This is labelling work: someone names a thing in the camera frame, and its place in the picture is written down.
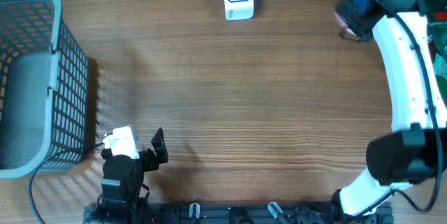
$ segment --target gray plastic basket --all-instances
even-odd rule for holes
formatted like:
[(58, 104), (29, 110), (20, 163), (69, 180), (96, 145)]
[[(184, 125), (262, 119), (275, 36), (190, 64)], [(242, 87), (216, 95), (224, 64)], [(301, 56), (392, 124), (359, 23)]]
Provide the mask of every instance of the gray plastic basket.
[[(62, 20), (61, 0), (0, 0), (0, 179), (85, 145), (87, 58)], [(67, 170), (82, 152), (42, 167)]]

